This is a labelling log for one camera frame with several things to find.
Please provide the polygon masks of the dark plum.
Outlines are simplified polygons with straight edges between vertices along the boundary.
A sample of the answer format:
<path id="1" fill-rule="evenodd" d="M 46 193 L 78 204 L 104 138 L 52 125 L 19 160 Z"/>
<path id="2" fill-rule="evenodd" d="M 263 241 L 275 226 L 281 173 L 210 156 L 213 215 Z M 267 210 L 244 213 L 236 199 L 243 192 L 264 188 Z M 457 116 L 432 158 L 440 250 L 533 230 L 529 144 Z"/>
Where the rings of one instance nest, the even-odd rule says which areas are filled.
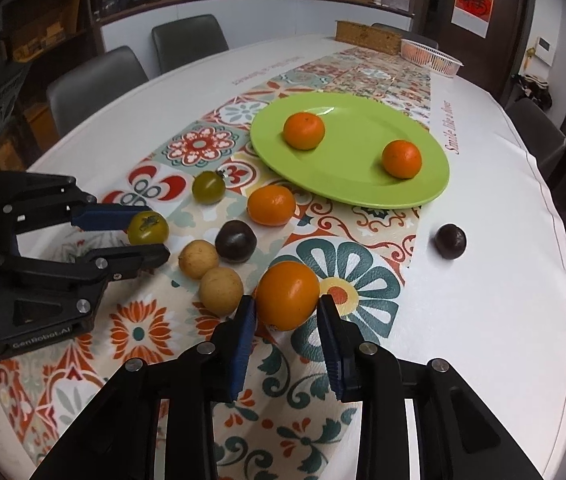
<path id="1" fill-rule="evenodd" d="M 455 224 L 448 223 L 437 231 L 434 237 L 434 244 L 442 258 L 454 260 L 464 254 L 467 240 L 461 228 Z"/>
<path id="2" fill-rule="evenodd" d="M 255 252 L 257 237 L 251 227 L 241 220 L 225 222 L 215 238 L 218 256 L 232 263 L 246 262 Z"/>

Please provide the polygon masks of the oval orange fruit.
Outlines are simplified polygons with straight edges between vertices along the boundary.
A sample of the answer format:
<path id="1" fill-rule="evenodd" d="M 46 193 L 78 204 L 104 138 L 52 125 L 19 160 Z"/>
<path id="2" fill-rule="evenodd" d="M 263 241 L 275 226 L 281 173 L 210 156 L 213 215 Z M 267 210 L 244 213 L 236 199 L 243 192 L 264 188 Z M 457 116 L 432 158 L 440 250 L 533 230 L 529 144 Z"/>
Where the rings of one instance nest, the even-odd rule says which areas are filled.
<path id="1" fill-rule="evenodd" d="M 273 330 L 296 330 L 310 318 L 319 296 L 319 280 L 309 266 L 281 261 L 262 275 L 256 287 L 257 315 Z"/>

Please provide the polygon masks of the grey chair near left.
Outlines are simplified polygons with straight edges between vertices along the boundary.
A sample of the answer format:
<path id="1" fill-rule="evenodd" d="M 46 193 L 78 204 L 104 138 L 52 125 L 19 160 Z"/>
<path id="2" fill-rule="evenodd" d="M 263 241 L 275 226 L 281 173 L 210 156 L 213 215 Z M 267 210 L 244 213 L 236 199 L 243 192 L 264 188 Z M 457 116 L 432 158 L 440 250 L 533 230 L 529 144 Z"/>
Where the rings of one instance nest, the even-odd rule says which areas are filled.
<path id="1" fill-rule="evenodd" d="M 61 138 L 66 136 L 98 110 L 148 81 L 128 46 L 91 58 L 47 89 L 56 132 Z"/>

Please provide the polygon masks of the grey chair right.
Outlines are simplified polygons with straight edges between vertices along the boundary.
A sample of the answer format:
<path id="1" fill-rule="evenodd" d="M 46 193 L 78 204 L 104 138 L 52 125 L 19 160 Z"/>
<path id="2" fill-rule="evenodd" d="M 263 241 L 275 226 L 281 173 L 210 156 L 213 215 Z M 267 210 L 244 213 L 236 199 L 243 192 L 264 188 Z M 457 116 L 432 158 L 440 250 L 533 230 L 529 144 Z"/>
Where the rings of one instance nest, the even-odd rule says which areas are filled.
<path id="1" fill-rule="evenodd" d="M 536 158 L 542 177 L 548 180 L 566 148 L 566 136 L 530 99 L 522 98 L 506 109 L 528 152 Z"/>

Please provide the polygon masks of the green tomato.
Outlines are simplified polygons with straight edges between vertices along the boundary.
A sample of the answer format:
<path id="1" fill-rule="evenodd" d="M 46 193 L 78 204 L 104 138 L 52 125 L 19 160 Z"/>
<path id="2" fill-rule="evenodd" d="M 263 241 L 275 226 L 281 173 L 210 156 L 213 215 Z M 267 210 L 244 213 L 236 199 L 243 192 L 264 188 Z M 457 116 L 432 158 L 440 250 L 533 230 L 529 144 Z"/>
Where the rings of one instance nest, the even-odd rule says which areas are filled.
<path id="1" fill-rule="evenodd" d="M 131 245 L 164 244 L 169 237 L 169 226 L 158 212 L 140 211 L 132 217 L 126 233 Z"/>
<path id="2" fill-rule="evenodd" d="M 192 183 L 193 198 L 203 205 L 213 205 L 225 196 L 225 179 L 220 171 L 203 171 Z"/>

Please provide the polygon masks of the red calendar poster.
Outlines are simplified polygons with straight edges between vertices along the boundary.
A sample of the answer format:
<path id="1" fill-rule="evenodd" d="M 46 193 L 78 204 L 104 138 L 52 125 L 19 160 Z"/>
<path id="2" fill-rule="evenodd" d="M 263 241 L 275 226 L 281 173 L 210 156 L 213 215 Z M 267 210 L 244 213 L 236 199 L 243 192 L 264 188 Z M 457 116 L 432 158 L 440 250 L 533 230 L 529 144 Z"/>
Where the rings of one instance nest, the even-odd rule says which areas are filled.
<path id="1" fill-rule="evenodd" d="M 454 0 L 451 24 L 486 39 L 494 0 Z"/>

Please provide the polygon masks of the grey chair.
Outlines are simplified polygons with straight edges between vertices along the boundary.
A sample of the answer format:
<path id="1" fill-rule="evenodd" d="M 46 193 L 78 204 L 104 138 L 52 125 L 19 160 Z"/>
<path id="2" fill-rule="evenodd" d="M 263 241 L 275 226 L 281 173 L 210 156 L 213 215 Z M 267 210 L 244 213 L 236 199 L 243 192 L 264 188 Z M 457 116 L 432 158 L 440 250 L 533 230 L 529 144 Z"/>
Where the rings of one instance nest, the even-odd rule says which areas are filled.
<path id="1" fill-rule="evenodd" d="M 566 136 L 530 99 L 522 98 L 506 109 L 528 152 L 536 158 L 542 177 L 548 180 L 566 148 Z"/>
<path id="2" fill-rule="evenodd" d="M 211 14 L 156 26 L 152 39 L 162 74 L 229 50 L 217 18 Z"/>
<path id="3" fill-rule="evenodd" d="M 66 136 L 98 110 L 148 81 L 128 46 L 91 58 L 47 89 L 56 132 L 61 138 Z"/>

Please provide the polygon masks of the grey chair far left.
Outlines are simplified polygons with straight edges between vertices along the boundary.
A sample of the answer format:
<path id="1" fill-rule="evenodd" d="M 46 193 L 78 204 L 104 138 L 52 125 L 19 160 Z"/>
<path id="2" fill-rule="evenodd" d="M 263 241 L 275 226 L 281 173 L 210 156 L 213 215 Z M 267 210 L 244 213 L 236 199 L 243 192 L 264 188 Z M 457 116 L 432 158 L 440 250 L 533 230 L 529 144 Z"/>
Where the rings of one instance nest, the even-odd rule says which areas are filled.
<path id="1" fill-rule="evenodd" d="M 162 74 L 229 50 L 217 18 L 211 14 L 156 26 L 152 39 Z"/>

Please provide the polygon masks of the large orange mandarin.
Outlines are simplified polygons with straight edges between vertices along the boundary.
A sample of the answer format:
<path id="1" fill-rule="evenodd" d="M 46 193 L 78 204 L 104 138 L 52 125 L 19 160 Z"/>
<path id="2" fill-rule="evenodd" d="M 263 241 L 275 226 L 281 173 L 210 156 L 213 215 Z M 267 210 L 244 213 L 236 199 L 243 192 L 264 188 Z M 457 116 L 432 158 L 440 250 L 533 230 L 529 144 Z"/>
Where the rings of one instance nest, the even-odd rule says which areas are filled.
<path id="1" fill-rule="evenodd" d="M 316 148 L 325 136 L 325 125 L 320 116 L 309 112 L 292 114 L 283 126 L 283 139 L 295 150 Z"/>

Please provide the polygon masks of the beige longan fruit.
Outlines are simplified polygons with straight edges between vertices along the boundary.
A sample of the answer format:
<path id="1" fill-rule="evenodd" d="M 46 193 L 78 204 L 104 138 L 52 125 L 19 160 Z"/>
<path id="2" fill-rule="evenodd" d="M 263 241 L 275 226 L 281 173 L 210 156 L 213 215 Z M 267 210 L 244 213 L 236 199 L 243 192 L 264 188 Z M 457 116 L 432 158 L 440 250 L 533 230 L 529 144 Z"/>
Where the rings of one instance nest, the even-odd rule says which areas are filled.
<path id="1" fill-rule="evenodd" d="M 209 270 L 219 266 L 219 256 L 215 246 L 207 240 L 192 240 L 182 248 L 178 264 L 184 275 L 198 281 Z"/>
<path id="2" fill-rule="evenodd" d="M 230 315 L 243 295 L 244 287 L 239 274 L 224 266 L 207 271 L 199 283 L 199 299 L 208 311 L 219 318 Z"/>

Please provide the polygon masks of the wicker basket box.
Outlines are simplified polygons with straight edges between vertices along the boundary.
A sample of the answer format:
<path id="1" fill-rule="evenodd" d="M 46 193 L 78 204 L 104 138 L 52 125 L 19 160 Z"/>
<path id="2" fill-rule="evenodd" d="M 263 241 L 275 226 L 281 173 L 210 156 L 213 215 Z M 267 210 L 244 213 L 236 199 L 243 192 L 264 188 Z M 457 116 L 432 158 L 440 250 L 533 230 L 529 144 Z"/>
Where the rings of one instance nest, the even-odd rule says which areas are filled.
<path id="1" fill-rule="evenodd" d="M 400 53 L 402 36 L 383 28 L 337 21 L 335 40 L 376 52 L 397 55 Z"/>

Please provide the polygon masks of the patterned table cloth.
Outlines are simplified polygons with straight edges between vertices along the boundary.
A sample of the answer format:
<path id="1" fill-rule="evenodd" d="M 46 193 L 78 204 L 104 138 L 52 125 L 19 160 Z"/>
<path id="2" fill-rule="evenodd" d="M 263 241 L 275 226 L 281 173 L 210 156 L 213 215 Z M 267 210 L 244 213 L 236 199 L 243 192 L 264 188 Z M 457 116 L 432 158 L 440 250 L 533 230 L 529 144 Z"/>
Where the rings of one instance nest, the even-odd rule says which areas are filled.
<path id="1" fill-rule="evenodd" d="M 148 81 L 51 148 L 34 171 L 71 174 L 100 200 L 140 200 L 170 222 L 172 257 L 108 287 L 96 327 L 0 363 L 0 471 L 28 479 L 86 401 L 126 359 L 176 358 L 219 323 L 178 268 L 190 240 L 210 243 L 246 199 L 283 183 L 246 144 L 271 101 L 325 90 L 365 96 L 417 118 L 443 147 L 447 190 L 418 209 L 349 207 L 295 191 L 284 229 L 253 226 L 240 266 L 247 290 L 279 255 L 315 264 L 341 312 L 399 359 L 448 360 L 545 479 L 566 450 L 566 232 L 537 164 L 503 108 L 460 76 L 321 36 L 262 42 Z M 199 208 L 190 185 L 221 167 L 229 192 Z M 467 236 L 447 261 L 430 239 Z M 213 410 L 222 479 L 353 479 L 360 411 L 330 392 L 310 323 L 259 334 L 246 391 Z"/>

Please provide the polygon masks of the small orange kumquat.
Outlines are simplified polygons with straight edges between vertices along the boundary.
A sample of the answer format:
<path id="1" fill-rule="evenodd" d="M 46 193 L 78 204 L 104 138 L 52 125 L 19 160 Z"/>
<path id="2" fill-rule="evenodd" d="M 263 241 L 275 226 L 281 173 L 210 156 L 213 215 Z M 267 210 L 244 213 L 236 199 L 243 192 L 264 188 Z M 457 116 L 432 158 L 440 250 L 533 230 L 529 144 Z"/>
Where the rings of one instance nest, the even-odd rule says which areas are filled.
<path id="1" fill-rule="evenodd" d="M 284 226 L 292 219 L 296 200 L 282 185 L 267 185 L 251 193 L 247 200 L 247 214 L 261 226 Z"/>

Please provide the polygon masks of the white wall intercom panel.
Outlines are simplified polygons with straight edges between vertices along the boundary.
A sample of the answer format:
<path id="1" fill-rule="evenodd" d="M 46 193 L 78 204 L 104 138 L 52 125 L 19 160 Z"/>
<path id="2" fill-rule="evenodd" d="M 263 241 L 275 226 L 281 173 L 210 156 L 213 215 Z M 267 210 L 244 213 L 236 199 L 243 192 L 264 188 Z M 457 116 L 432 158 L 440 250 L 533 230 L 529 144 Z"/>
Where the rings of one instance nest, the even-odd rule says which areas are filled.
<path id="1" fill-rule="evenodd" d="M 547 66 L 552 66 L 555 55 L 555 46 L 541 36 L 537 36 L 534 45 L 534 56 Z"/>

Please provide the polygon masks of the grey chair far end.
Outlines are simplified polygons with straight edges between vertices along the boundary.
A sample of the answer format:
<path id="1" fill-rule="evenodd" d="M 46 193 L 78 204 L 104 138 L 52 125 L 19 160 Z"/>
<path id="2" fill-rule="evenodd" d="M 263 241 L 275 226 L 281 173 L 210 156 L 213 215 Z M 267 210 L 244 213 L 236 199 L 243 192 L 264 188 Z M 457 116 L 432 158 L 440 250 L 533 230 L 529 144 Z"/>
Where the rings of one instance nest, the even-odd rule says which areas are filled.
<path id="1" fill-rule="evenodd" d="M 394 32 L 395 34 L 400 35 L 403 39 L 406 40 L 415 41 L 418 42 L 419 44 L 425 44 L 425 46 L 434 49 L 438 48 L 438 42 L 436 40 L 419 35 L 416 32 L 409 32 L 409 30 L 403 30 L 383 23 L 374 23 L 373 27 L 387 30 L 387 32 Z"/>

